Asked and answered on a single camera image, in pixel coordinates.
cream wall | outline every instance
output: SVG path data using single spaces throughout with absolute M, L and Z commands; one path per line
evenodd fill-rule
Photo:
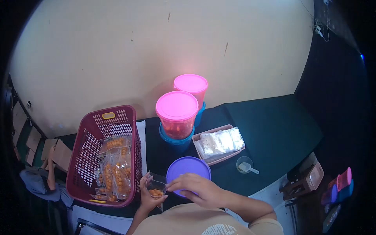
M 313 0 L 303 3 L 314 12 Z M 52 138 L 106 107 L 129 104 L 138 119 L 155 117 L 157 99 L 184 73 L 208 80 L 208 108 L 291 94 L 311 21 L 300 0 L 44 0 L 10 74 Z

blue cup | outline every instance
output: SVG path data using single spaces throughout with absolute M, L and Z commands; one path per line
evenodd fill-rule
M 200 125 L 202 112 L 205 110 L 205 107 L 206 107 L 206 104 L 205 104 L 205 101 L 204 101 L 204 103 L 202 104 L 202 108 L 196 114 L 196 118 L 194 119 L 194 126 Z
M 338 196 L 335 202 L 342 202 L 346 198 L 350 197 L 353 190 L 354 190 L 354 180 L 352 179 L 350 185 L 344 187 L 338 193 Z
M 171 139 L 170 137 L 168 137 L 162 127 L 162 123 L 159 124 L 159 135 L 161 136 L 161 138 L 166 141 L 168 144 L 171 145 L 171 147 L 178 153 L 183 153 L 185 152 L 191 141 L 192 141 L 192 136 L 194 134 L 194 126 L 193 126 L 193 129 L 192 129 L 192 133 L 185 139 Z

hand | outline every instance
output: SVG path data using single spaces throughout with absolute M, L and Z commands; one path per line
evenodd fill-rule
M 48 161 L 52 162 L 53 161 L 53 152 L 55 151 L 56 146 L 52 146 L 50 148 L 49 154 L 48 154 Z
M 182 190 L 180 194 L 205 208 L 225 207 L 228 191 L 197 174 L 185 173 L 167 184 L 167 191 Z
M 143 209 L 147 213 L 152 211 L 156 206 L 164 202 L 168 195 L 164 195 L 161 198 L 155 200 L 152 196 L 150 196 L 149 191 L 146 189 L 146 181 L 149 177 L 150 173 L 146 173 L 140 179 L 140 191 L 141 191 L 141 206 L 140 209 Z

white scoop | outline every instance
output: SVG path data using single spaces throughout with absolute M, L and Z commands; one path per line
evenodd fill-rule
M 242 163 L 238 166 L 238 168 L 239 168 L 240 170 L 244 171 L 244 172 L 252 171 L 253 173 L 256 173 L 256 174 L 260 173 L 258 170 L 253 169 L 253 168 L 251 167 L 251 164 L 249 164 L 249 163 L 247 163 L 247 162 L 242 162 Z

wooden stool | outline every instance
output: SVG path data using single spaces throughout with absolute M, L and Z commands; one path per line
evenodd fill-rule
M 316 190 L 323 179 L 324 171 L 319 162 L 305 170 L 298 181 L 290 181 L 279 191 L 284 194 L 283 200 L 307 194 Z

